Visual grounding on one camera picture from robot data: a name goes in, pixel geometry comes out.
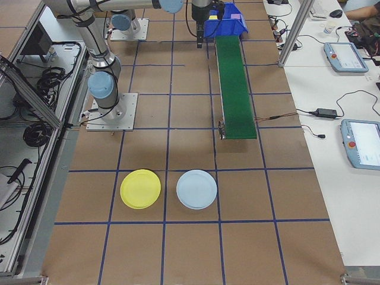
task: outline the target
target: cup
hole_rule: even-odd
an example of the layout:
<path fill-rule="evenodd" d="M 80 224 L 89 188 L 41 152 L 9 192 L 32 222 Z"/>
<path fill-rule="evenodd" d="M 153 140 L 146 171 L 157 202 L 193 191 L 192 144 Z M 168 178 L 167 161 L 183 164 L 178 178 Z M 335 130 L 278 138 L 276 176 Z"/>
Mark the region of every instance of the cup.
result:
<path fill-rule="evenodd" d="M 327 21 L 326 24 L 325 24 L 325 28 L 323 30 L 323 32 L 325 34 L 331 34 L 331 32 L 334 30 L 334 28 L 337 26 L 337 23 L 334 22 L 334 21 Z"/>

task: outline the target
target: light blue plate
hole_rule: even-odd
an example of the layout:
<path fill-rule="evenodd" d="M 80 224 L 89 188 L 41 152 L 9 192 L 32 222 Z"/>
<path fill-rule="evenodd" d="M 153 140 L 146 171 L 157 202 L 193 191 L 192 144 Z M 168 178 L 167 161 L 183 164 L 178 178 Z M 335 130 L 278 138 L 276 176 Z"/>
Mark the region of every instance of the light blue plate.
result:
<path fill-rule="evenodd" d="M 210 206 L 216 197 L 217 186 L 214 178 L 203 170 L 190 170 L 177 182 L 179 201 L 193 210 Z"/>

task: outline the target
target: person's arm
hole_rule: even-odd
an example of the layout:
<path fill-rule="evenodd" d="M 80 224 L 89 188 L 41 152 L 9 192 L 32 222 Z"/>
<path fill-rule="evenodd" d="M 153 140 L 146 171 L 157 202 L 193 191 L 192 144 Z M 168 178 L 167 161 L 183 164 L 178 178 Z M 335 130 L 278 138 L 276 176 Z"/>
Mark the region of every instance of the person's arm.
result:
<path fill-rule="evenodd" d="M 362 21 L 364 19 L 376 16 L 379 14 L 379 11 L 376 9 L 376 6 L 372 5 L 356 10 L 347 11 L 345 14 L 349 20 Z"/>

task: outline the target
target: blue bin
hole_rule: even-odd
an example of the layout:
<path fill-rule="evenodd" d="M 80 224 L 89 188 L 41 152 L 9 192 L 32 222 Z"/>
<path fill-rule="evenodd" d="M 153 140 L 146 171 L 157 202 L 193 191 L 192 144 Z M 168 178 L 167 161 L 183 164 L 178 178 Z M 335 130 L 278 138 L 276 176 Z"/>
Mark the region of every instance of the blue bin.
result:
<path fill-rule="evenodd" d="M 217 11 L 210 11 L 210 16 L 212 15 L 217 15 Z M 205 22 L 204 37 L 240 36 L 244 31 L 248 32 L 243 14 L 234 3 L 225 3 L 221 23 L 219 23 L 219 20 L 207 20 Z"/>

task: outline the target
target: plate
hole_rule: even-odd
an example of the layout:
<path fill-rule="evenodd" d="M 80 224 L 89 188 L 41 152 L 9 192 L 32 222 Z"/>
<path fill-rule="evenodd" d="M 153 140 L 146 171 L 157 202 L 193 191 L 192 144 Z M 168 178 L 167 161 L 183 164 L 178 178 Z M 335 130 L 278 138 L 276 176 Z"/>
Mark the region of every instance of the plate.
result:
<path fill-rule="evenodd" d="M 132 209 L 145 209 L 157 201 L 161 192 L 160 179 L 154 172 L 139 169 L 124 178 L 120 187 L 121 200 Z"/>
<path fill-rule="evenodd" d="M 210 206 L 216 197 L 217 186 L 214 178 L 203 170 L 190 170 L 177 182 L 179 201 L 193 210 Z"/>

